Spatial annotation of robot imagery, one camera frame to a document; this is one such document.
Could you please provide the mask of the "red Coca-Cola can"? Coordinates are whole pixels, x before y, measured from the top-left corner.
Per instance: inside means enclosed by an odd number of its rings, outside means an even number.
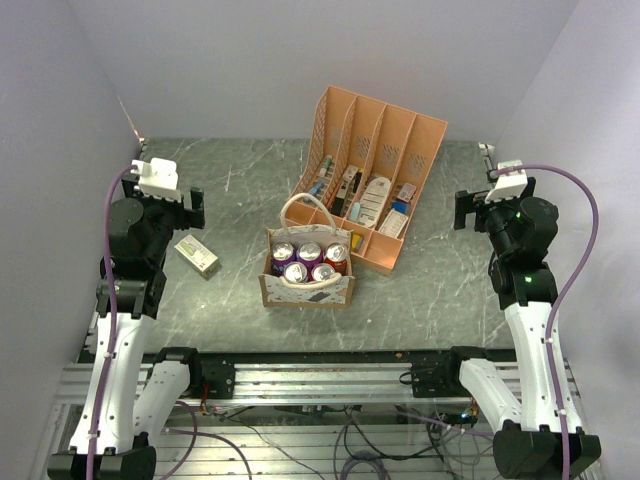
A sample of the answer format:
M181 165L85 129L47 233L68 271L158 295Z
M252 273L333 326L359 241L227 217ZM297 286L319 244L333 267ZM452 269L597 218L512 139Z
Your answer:
M334 271L343 276L348 274L349 248L338 242L328 245L325 251L325 262L333 267Z
M336 273L334 267L328 263L319 263L315 265L310 274L310 280L312 282L323 282L332 278Z

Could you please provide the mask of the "purple soda can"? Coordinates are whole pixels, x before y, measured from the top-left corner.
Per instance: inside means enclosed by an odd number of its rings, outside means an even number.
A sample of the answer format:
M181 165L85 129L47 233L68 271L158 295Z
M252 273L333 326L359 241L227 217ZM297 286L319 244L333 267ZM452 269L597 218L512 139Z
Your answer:
M323 262L324 252L317 242L308 241L298 247L296 258L308 269L313 269L316 265Z

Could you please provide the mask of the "canvas bag with rope handles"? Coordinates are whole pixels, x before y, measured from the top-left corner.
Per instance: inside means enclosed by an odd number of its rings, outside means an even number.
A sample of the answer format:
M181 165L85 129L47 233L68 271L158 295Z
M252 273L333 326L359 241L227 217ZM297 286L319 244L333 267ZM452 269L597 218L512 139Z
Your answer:
M293 206L304 206L307 201L315 205L315 211L321 215L324 223L310 223L296 225L287 219L287 213ZM308 193L292 196L279 213L280 227L267 229L267 256L263 272L258 276L262 303L266 307L312 307L312 308L346 308L351 304L351 297L355 286L355 277L351 262L352 233L339 227L329 210L316 197ZM348 274L346 276L335 273L331 279L323 282L312 282L309 278L304 284L293 284L285 281L281 276L271 274L271 249L276 242L290 242L296 248L308 241L317 242L323 252L329 244L338 242L349 248Z

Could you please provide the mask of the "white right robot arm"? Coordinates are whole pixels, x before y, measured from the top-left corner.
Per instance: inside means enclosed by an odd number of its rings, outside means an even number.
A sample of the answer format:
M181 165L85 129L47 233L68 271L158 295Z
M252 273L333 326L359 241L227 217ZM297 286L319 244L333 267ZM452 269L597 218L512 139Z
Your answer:
M515 186L455 195L454 227L475 217L493 248L489 277L507 321L519 373L514 394L479 349L440 373L442 387L467 391L493 431L493 458L505 479L577 479L601 455L585 431L564 367L556 315L561 296L545 261L558 232L557 207L534 196L534 178Z

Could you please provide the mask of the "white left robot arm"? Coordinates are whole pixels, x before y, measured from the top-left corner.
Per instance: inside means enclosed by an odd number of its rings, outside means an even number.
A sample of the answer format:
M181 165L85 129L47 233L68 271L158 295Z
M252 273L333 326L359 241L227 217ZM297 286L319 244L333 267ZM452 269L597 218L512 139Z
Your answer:
M163 348L145 385L139 374L177 231L205 225L204 193L172 188L152 196L140 176L121 175L120 199L104 209L104 253L96 287L96 353L81 418L68 447L50 456L50 479L151 479L156 444L180 397L203 387L199 353Z

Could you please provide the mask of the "purple Fanta can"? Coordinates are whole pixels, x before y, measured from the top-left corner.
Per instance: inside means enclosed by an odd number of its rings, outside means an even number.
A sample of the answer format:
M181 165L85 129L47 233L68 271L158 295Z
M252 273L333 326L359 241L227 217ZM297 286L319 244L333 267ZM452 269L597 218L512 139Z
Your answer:
M290 242L276 242L271 249L271 274L281 276L287 265L296 260L296 248Z
M308 281L309 273L303 263L294 261L284 267L282 277L289 283L304 284Z

